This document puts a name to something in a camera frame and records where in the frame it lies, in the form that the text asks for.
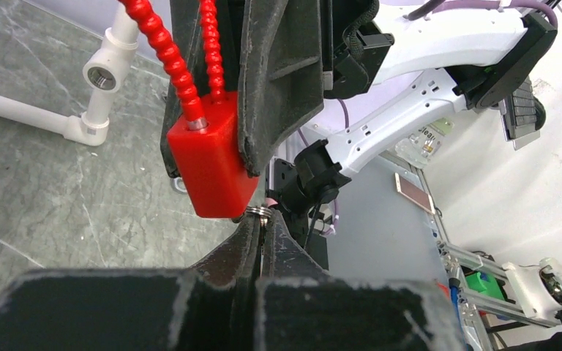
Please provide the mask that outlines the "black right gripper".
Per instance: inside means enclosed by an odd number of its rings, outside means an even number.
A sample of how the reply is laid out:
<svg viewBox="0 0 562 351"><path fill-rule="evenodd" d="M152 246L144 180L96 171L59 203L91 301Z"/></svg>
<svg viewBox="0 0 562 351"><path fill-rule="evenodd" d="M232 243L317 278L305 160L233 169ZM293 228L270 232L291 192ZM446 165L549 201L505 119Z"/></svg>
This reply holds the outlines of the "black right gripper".
<svg viewBox="0 0 562 351"><path fill-rule="evenodd" d="M323 96L350 99L367 93L394 44L393 35L374 23L379 1L322 5L321 39L319 1L245 3L238 147L251 177L261 174L282 141L322 110Z"/></svg>

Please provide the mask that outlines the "silver padlock keys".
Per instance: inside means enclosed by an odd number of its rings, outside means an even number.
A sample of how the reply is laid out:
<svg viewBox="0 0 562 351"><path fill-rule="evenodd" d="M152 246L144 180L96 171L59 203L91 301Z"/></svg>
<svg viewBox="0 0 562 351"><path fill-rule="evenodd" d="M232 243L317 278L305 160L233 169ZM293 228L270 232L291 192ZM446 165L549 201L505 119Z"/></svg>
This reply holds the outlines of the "silver padlock keys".
<svg viewBox="0 0 562 351"><path fill-rule="evenodd" d="M245 213L259 216L261 227L265 227L272 216L271 209L263 205L247 206Z"/></svg>

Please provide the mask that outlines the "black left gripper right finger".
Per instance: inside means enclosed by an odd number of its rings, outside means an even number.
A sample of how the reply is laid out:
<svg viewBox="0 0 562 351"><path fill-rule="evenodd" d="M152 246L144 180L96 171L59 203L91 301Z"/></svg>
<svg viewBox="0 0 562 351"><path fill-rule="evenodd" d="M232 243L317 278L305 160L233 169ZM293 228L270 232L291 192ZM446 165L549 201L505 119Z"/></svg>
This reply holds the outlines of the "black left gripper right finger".
<svg viewBox="0 0 562 351"><path fill-rule="evenodd" d="M335 278L273 211L255 284L256 350L464 350L459 320L434 282Z"/></svg>

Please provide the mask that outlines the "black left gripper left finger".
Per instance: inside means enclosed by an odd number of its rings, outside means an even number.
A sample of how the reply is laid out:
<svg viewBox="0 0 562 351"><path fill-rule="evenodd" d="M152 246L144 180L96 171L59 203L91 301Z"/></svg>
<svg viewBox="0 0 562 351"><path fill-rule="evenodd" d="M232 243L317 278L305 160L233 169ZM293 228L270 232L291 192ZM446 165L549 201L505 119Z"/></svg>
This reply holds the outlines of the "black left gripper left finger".
<svg viewBox="0 0 562 351"><path fill-rule="evenodd" d="M261 221L189 268L43 269L0 297L0 350L250 350Z"/></svg>

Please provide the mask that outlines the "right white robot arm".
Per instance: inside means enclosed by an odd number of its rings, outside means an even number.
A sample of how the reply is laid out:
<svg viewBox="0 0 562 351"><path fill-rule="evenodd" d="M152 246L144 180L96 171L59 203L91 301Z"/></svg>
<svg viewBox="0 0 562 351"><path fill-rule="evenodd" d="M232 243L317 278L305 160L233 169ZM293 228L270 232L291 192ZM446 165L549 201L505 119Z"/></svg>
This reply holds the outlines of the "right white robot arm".
<svg viewBox="0 0 562 351"><path fill-rule="evenodd" d="M309 214L424 125L516 91L558 33L543 1L202 1L167 35L160 150L203 218L241 216L292 134L312 142L271 193L297 238Z"/></svg>

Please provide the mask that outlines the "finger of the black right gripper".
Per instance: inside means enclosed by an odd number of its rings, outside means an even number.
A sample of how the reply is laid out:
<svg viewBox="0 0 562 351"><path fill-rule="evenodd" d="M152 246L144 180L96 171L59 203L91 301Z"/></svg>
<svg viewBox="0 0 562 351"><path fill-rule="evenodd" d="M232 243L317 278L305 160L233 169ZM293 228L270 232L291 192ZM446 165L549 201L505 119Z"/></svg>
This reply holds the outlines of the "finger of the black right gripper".
<svg viewBox="0 0 562 351"><path fill-rule="evenodd" d="M203 107L191 69L195 62L195 50L198 33L199 1L171 1L171 33L177 47L176 53L170 55L168 69L170 84L165 106L160 137L160 152L169 178L179 176L172 156L168 132L177 122L178 117L198 120L203 117Z"/></svg>

